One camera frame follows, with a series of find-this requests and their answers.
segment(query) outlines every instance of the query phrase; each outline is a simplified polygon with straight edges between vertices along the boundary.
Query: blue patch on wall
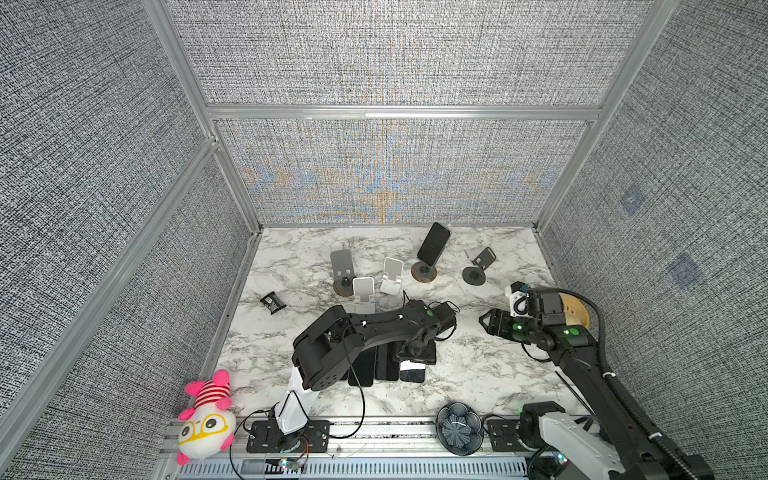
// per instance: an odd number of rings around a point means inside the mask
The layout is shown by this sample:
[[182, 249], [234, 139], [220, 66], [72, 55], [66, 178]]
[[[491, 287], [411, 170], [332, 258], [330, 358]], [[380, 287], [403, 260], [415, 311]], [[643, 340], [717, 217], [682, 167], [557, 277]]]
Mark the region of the blue patch on wall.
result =
[[645, 201], [645, 194], [637, 185], [630, 185], [624, 195], [619, 199], [619, 204], [624, 207], [628, 217], [635, 215]]
[[687, 290], [700, 283], [703, 276], [699, 266], [687, 253], [681, 253], [675, 257], [667, 265], [667, 273], [679, 290]]

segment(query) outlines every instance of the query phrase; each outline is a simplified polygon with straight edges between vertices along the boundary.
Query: stuffed animal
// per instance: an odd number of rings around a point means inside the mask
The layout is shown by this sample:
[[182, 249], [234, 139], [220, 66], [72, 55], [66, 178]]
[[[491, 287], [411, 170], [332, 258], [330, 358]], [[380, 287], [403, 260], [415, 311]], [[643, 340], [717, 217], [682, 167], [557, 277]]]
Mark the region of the stuffed animal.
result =
[[186, 465], [191, 458], [206, 458], [229, 448], [235, 440], [237, 421], [228, 410], [230, 374], [219, 370], [207, 382], [192, 382], [184, 391], [195, 397], [194, 408], [179, 415], [184, 422], [179, 434], [179, 454], [176, 463]]

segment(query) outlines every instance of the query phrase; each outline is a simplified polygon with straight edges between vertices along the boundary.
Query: marble pattern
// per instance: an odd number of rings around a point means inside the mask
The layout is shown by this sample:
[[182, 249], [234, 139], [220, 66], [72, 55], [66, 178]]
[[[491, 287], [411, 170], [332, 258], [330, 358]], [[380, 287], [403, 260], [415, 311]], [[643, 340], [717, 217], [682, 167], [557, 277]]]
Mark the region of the marble pattern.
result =
[[[357, 276], [376, 279], [378, 312], [402, 305], [402, 295], [378, 291], [385, 257], [406, 263], [403, 288], [410, 298], [427, 303], [451, 300], [462, 310], [456, 316], [455, 335], [438, 343], [438, 362], [427, 367], [426, 381], [375, 383], [365, 389], [366, 416], [434, 415], [449, 400], [466, 402], [478, 412], [510, 415], [520, 412], [526, 402], [544, 400], [557, 401], [568, 412], [585, 412], [554, 374], [552, 364], [529, 359], [518, 344], [491, 337], [478, 324], [489, 309], [509, 308], [505, 285], [516, 280], [553, 284], [531, 229], [454, 227], [437, 264], [437, 278], [419, 283], [410, 276], [410, 267], [428, 230], [266, 229], [218, 362], [232, 374], [233, 408], [247, 414], [279, 401], [290, 376], [293, 339], [333, 305], [355, 311], [353, 298], [337, 296], [332, 288], [330, 253], [346, 248], [353, 253]], [[488, 245], [498, 259], [488, 268], [484, 285], [468, 285], [462, 270]], [[270, 315], [259, 299], [273, 290], [288, 307]], [[535, 347], [529, 351], [546, 356]], [[320, 393], [310, 415], [355, 417], [361, 408], [359, 390], [338, 382]]]

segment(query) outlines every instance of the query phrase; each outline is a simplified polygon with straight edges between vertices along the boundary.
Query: white plush toy head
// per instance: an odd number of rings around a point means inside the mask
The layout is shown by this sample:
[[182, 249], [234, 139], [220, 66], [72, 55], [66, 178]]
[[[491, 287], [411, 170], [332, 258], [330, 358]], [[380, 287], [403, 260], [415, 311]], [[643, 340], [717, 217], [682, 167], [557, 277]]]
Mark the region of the white plush toy head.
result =
[[187, 458], [206, 458], [225, 449], [227, 439], [235, 431], [235, 414], [220, 410], [214, 403], [198, 407], [181, 426], [179, 450]]

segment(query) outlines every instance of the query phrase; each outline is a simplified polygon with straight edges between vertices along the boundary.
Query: pink ear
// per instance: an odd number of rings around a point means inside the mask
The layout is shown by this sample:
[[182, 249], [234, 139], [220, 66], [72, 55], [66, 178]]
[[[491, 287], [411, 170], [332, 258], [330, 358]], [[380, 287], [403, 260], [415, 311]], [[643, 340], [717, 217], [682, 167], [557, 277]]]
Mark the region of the pink ear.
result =
[[179, 452], [179, 455], [176, 455], [176, 463], [179, 465], [186, 465], [190, 462], [190, 458], [187, 457], [185, 454]]
[[226, 450], [232, 445], [232, 442], [235, 441], [235, 434], [230, 433], [230, 436], [227, 437], [226, 440], [224, 440], [224, 443], [221, 444], [221, 449]]
[[230, 382], [230, 374], [226, 370], [219, 370], [212, 378], [215, 386], [225, 386]]
[[200, 390], [203, 389], [203, 385], [205, 385], [205, 382], [188, 383], [187, 386], [184, 387], [184, 391], [187, 395], [197, 396], [197, 394], [200, 393]]
[[186, 422], [187, 420], [192, 418], [192, 415], [194, 415], [194, 409], [186, 409], [179, 414], [179, 420], [181, 420], [182, 422]]
[[232, 406], [232, 399], [230, 397], [224, 397], [216, 401], [216, 408], [219, 410], [226, 410]]

